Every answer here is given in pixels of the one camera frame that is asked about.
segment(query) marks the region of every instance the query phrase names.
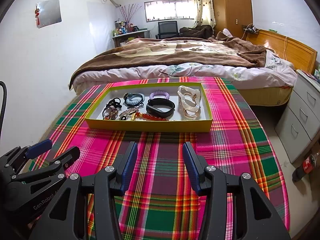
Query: decorative branch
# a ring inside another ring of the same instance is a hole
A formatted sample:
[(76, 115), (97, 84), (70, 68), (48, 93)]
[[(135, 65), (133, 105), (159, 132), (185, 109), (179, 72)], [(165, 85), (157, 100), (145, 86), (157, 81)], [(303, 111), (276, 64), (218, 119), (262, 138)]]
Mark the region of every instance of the decorative branch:
[(129, 4), (128, 10), (126, 8), (126, 6), (121, 6), (120, 7), (120, 12), (124, 18), (124, 20), (127, 22), (127, 24), (130, 23), (133, 15), (141, 8), (142, 6), (139, 7), (138, 4)]

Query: wooden headboard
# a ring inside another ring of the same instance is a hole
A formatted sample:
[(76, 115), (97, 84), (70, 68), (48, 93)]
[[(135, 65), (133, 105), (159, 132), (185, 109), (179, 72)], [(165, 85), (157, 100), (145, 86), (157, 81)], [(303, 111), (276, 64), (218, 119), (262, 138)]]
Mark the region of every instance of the wooden headboard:
[(286, 55), (287, 61), (290, 61), (295, 69), (301, 69), (312, 74), (315, 71), (317, 51), (299, 41), (265, 30), (260, 30), (259, 34), (249, 33), (246, 40), (252, 44), (264, 45), (266, 48), (273, 49), (280, 58), (285, 59)]

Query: window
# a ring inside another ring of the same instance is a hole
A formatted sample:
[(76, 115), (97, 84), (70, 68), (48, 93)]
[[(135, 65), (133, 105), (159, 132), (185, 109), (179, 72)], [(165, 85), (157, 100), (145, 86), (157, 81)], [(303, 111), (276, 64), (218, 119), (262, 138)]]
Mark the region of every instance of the window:
[(145, 2), (146, 21), (194, 19), (195, 5), (191, 0), (160, 0)]

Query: purple hair tie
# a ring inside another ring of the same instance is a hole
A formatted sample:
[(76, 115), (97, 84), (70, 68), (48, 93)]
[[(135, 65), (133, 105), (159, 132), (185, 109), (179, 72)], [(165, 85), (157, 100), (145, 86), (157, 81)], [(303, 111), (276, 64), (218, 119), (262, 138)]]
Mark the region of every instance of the purple hair tie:
[(151, 95), (150, 95), (150, 99), (152, 100), (155, 96), (165, 96), (165, 99), (168, 99), (170, 98), (170, 95), (169, 93), (165, 92), (165, 91), (156, 91), (156, 92), (153, 92)]

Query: blue gripper pad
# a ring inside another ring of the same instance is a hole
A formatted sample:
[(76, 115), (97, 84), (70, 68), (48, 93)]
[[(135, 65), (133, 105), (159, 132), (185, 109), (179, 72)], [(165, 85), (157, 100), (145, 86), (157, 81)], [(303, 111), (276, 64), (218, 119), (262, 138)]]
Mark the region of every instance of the blue gripper pad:
[(52, 141), (50, 139), (39, 142), (28, 148), (26, 157), (28, 159), (35, 159), (42, 153), (45, 153), (52, 148)]
[(200, 187), (200, 183), (204, 182), (205, 180), (204, 169), (201, 166), (199, 159), (190, 142), (186, 142), (183, 144), (182, 156), (184, 164), (187, 168), (192, 189), (198, 196), (202, 195), (203, 190)]
[[(127, 158), (127, 160), (125, 160), (126, 159), (125, 157), (129, 151), (130, 151), (129, 157)], [(137, 157), (138, 157), (138, 145), (135, 142), (131, 142), (129, 144), (127, 152), (125, 153), (125, 155), (121, 161), (121, 164), (123, 163), (123, 161), (126, 161), (125, 167), (124, 167), (124, 169), (122, 171), (122, 175), (121, 175), (122, 184), (120, 187), (120, 191), (121, 191), (122, 195), (124, 195), (125, 192), (129, 189), (129, 185), (131, 182), (133, 169), (136, 164)]]

